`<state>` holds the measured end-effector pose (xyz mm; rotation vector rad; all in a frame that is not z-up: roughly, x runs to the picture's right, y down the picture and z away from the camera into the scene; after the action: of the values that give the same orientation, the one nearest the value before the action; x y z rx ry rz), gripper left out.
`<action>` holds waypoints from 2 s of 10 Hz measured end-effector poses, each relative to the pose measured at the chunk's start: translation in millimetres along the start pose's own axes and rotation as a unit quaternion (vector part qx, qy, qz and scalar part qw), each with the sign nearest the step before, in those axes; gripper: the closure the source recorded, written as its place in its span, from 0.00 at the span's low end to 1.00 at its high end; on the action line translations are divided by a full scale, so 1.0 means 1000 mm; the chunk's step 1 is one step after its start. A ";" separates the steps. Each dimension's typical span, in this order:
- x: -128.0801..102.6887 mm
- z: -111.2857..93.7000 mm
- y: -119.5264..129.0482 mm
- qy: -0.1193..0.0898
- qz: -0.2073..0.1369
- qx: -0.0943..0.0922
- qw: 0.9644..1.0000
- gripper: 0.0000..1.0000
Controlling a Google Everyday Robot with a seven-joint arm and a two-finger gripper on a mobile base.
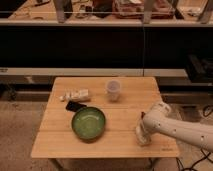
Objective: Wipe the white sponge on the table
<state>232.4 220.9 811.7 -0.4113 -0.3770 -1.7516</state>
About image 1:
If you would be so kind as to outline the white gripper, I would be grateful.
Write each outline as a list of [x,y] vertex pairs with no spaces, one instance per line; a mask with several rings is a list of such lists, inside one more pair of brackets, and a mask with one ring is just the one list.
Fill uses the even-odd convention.
[[143,125],[138,124],[135,128],[135,133],[141,146],[145,146],[151,143],[151,137]]

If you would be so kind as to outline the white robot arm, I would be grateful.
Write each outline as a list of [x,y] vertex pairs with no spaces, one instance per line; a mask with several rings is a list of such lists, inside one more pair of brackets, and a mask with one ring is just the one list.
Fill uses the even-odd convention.
[[151,143],[151,135],[161,133],[213,153],[213,126],[168,118],[171,107],[155,103],[148,112],[141,113],[136,136],[141,145]]

